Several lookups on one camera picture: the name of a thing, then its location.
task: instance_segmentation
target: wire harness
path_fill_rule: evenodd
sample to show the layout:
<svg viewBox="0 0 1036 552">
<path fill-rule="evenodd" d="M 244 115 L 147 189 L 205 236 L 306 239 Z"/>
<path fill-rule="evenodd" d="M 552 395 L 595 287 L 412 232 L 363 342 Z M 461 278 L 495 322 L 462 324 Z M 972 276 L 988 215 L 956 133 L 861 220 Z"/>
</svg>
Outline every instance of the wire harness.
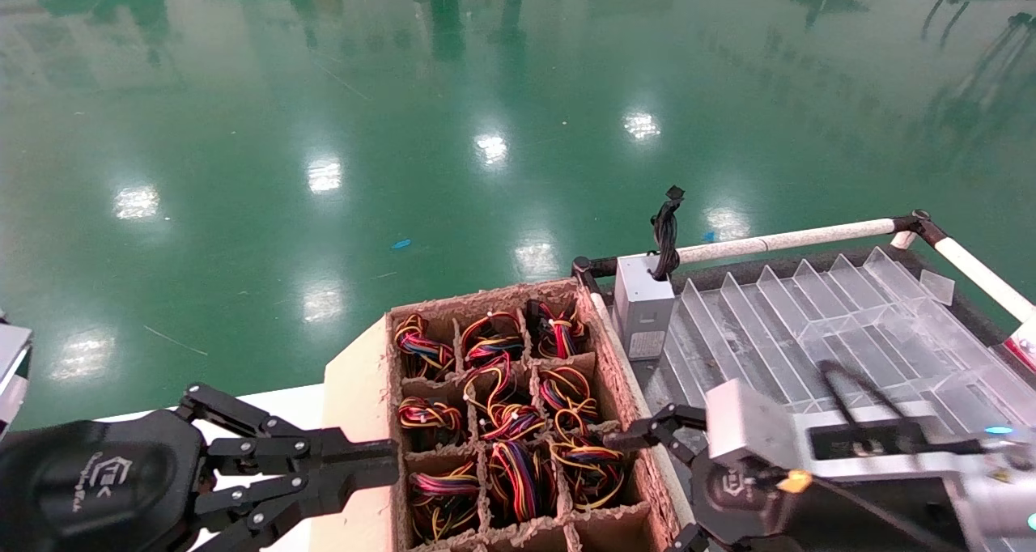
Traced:
<svg viewBox="0 0 1036 552">
<path fill-rule="evenodd" d="M 591 396 L 589 382 L 571 367 L 540 371 L 540 397 L 554 413 L 554 430 L 584 428 L 600 423 L 597 400 Z"/>
<path fill-rule="evenodd" d="M 419 451 L 464 441 L 464 416 L 460 409 L 445 403 L 409 397 L 399 404 L 397 415 L 400 426 L 411 432 L 414 447 Z"/>
<path fill-rule="evenodd" d="M 588 435 L 580 425 L 576 433 L 567 433 L 554 415 L 559 440 L 550 442 L 550 457 L 562 466 L 572 490 L 572 503 L 580 512 L 607 507 L 626 483 L 626 461 L 622 453 L 603 446 L 599 437 Z"/>
<path fill-rule="evenodd" d="M 493 442 L 489 496 L 508 521 L 528 522 L 552 514 L 557 505 L 557 485 L 549 459 L 521 442 Z"/>
<path fill-rule="evenodd" d="M 494 378 L 483 404 L 479 402 L 476 383 L 486 374 Z M 498 356 L 493 362 L 470 372 L 464 385 L 464 400 L 477 409 L 482 429 L 480 438 L 486 441 L 529 439 L 546 427 L 540 412 L 530 404 L 531 398 L 519 388 L 507 356 Z"/>
<path fill-rule="evenodd" d="M 413 531 L 426 544 L 478 527 L 474 466 L 472 461 L 443 475 L 410 474 Z"/>
<path fill-rule="evenodd" d="M 469 324 L 461 335 L 464 368 L 481 368 L 500 356 L 518 359 L 524 346 L 520 331 L 518 317 L 507 312 L 491 312 Z"/>
<path fill-rule="evenodd" d="M 396 346 L 403 353 L 404 370 L 410 378 L 441 381 L 454 367 L 453 348 L 428 338 L 428 320 L 412 313 L 396 327 Z"/>
</svg>

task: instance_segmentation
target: wire bundle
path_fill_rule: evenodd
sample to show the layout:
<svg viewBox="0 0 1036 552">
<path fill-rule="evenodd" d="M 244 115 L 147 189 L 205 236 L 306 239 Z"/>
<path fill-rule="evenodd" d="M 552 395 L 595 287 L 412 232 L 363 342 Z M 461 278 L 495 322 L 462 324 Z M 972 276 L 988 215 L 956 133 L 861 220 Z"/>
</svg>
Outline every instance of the wire bundle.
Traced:
<svg viewBox="0 0 1036 552">
<path fill-rule="evenodd" d="M 489 313 L 469 324 L 461 336 L 464 368 L 480 368 L 500 356 L 519 357 L 523 345 L 517 317 L 507 312 Z"/>
<path fill-rule="evenodd" d="M 672 186 L 665 192 L 666 202 L 655 216 L 651 216 L 654 228 L 655 245 L 658 246 L 658 265 L 651 272 L 652 279 L 664 282 L 680 265 L 680 254 L 677 253 L 677 209 L 684 202 L 684 191 Z"/>
<path fill-rule="evenodd" d="M 496 380 L 486 403 L 482 404 L 478 400 L 474 382 L 484 374 L 495 374 Z M 492 362 L 470 372 L 464 386 L 464 400 L 471 403 L 482 416 L 479 420 L 483 428 L 481 438 L 487 441 L 530 438 L 537 430 L 546 427 L 540 412 L 528 404 L 531 399 L 527 395 L 522 396 L 519 390 L 507 356 L 497 356 Z"/>
<path fill-rule="evenodd" d="M 397 409 L 399 424 L 414 434 L 418 449 L 435 448 L 437 444 L 460 444 L 464 438 L 463 416 L 460 409 L 423 398 L 403 399 Z"/>
<path fill-rule="evenodd" d="M 560 440 L 550 443 L 550 457 L 562 465 L 562 471 L 572 488 L 572 502 L 580 512 L 606 506 L 618 495 L 626 482 L 623 454 L 605 448 L 597 438 L 558 431 Z"/>
<path fill-rule="evenodd" d="M 509 521 L 528 522 L 553 513 L 557 485 L 540 453 L 529 453 L 521 442 L 501 441 L 493 444 L 489 457 L 489 496 Z"/>
<path fill-rule="evenodd" d="M 555 413 L 554 428 L 558 433 L 599 422 L 597 400 L 591 397 L 589 383 L 580 371 L 560 367 L 541 371 L 540 376 L 543 379 L 540 397 Z"/>
<path fill-rule="evenodd" d="M 413 531 L 426 544 L 478 527 L 479 477 L 474 462 L 445 475 L 410 475 Z"/>
<path fill-rule="evenodd" d="M 454 365 L 453 348 L 427 337 L 428 320 L 412 313 L 396 327 L 396 346 L 405 356 L 407 376 L 442 380 Z"/>
<path fill-rule="evenodd" d="M 586 338 L 586 329 L 577 320 L 575 303 L 554 315 L 550 308 L 542 301 L 529 301 L 528 315 L 534 317 L 530 323 L 538 323 L 536 328 L 539 343 L 537 351 L 543 357 L 572 357 L 579 353 L 577 345 Z"/>
</svg>

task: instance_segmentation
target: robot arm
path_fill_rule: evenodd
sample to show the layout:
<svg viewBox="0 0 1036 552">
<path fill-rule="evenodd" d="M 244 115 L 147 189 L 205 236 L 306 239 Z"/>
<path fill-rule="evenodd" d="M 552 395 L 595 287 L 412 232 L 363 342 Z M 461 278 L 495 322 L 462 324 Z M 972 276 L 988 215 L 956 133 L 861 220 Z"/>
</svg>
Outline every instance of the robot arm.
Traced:
<svg viewBox="0 0 1036 552">
<path fill-rule="evenodd" d="M 822 368 L 828 383 L 834 373 L 877 393 L 839 365 Z M 837 391 L 834 398 L 843 405 Z M 1027 431 L 940 437 L 925 403 L 877 401 L 883 406 L 789 414 L 735 380 L 708 394 L 708 409 L 669 405 L 606 444 L 625 452 L 661 444 L 691 470 L 697 523 L 667 552 L 710 545 L 979 552 L 988 538 L 1036 534 L 1027 520 L 1036 512 Z M 707 432 L 709 453 L 679 441 L 679 429 Z"/>
<path fill-rule="evenodd" d="M 240 436 L 205 444 L 206 420 Z M 277 477 L 215 489 L 222 475 Z M 0 550 L 199 551 L 269 546 L 306 518 L 340 513 L 355 490 L 399 477 L 391 440 L 303 431 L 194 383 L 175 411 L 11 433 L 0 444 Z"/>
</svg>

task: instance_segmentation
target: cardboard divider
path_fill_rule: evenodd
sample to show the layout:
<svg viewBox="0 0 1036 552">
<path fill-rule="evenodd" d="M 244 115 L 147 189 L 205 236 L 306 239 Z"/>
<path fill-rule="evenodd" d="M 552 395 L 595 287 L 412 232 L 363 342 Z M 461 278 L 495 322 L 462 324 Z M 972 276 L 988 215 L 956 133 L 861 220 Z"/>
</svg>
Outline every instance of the cardboard divider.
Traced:
<svg viewBox="0 0 1036 552">
<path fill-rule="evenodd" d="M 611 510 L 598 510 L 572 520 L 582 552 L 658 550 L 649 534 L 651 504 L 641 501 Z"/>
<path fill-rule="evenodd" d="M 523 316 L 529 298 L 546 302 L 551 310 L 562 310 L 574 298 L 579 309 L 579 319 L 587 329 L 587 339 L 580 347 L 584 353 L 568 359 L 533 357 L 533 338 Z M 460 335 L 467 324 L 484 317 L 490 310 L 503 310 L 517 317 L 524 348 L 521 359 L 512 362 L 513 372 L 518 383 L 528 390 L 530 403 L 541 416 L 550 416 L 550 413 L 539 394 L 540 372 L 566 365 L 587 378 L 592 396 L 598 401 L 602 423 L 591 426 L 592 433 L 616 431 L 637 418 L 629 382 L 615 362 L 616 357 L 610 349 L 603 323 L 589 303 L 585 291 L 577 288 L 575 280 L 515 284 L 495 291 L 481 291 L 463 297 L 443 298 L 392 310 L 385 323 L 388 343 L 392 345 L 386 352 L 392 360 L 388 365 L 390 404 L 398 406 L 402 398 L 407 396 L 444 400 L 455 406 L 458 406 L 457 401 L 463 404 L 467 372 L 461 367 L 463 348 L 460 346 Z M 395 348 L 394 333 L 396 324 L 410 313 L 421 313 L 434 324 L 434 327 L 430 327 L 430 333 L 442 333 L 443 327 L 448 326 L 447 333 L 452 335 L 458 368 L 448 376 L 445 382 L 402 379 L 401 355 Z M 492 374 L 476 379 L 476 394 L 481 402 L 484 402 L 493 382 Z M 478 437 L 479 416 L 474 407 L 467 404 L 464 412 L 470 436 L 462 446 L 442 446 L 429 452 L 412 453 L 413 445 L 408 442 L 405 433 L 401 432 L 398 422 L 391 425 L 390 435 L 400 441 L 402 446 L 402 476 L 393 489 L 393 530 L 396 544 L 392 552 L 661 552 L 670 543 L 666 540 L 667 535 L 675 534 L 674 522 L 665 516 L 666 506 L 667 513 L 672 514 L 669 496 L 664 484 L 655 476 L 657 470 L 653 471 L 646 452 L 637 453 L 630 458 L 626 484 L 615 500 L 617 506 L 593 512 L 575 510 L 562 466 L 551 462 L 558 492 L 553 513 L 521 524 L 499 525 L 493 519 L 493 504 L 488 493 L 489 453 L 492 445 Z M 544 432 L 523 441 L 524 444 L 540 449 L 543 457 L 548 458 L 548 441 L 555 438 L 549 432 L 552 426 L 552 423 L 548 423 Z M 477 501 L 478 529 L 433 544 L 416 542 L 411 527 L 406 477 L 413 472 L 449 471 L 470 460 L 465 458 L 477 460 L 481 486 Z"/>
<path fill-rule="evenodd" d="M 567 552 L 565 527 L 553 518 L 537 518 L 486 533 L 489 552 Z"/>
<path fill-rule="evenodd" d="M 568 545 L 567 552 L 582 552 L 582 541 L 579 540 L 579 531 L 572 524 L 565 526 L 565 542 Z"/>
</svg>

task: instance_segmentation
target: white label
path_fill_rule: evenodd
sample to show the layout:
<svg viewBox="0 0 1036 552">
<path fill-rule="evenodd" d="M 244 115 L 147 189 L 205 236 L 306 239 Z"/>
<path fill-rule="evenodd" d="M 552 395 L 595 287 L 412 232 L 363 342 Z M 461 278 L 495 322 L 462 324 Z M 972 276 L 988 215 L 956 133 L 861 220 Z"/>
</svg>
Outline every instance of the white label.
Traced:
<svg viewBox="0 0 1036 552">
<path fill-rule="evenodd" d="M 629 357 L 655 357 L 662 353 L 665 331 L 637 331 L 630 337 Z"/>
</svg>

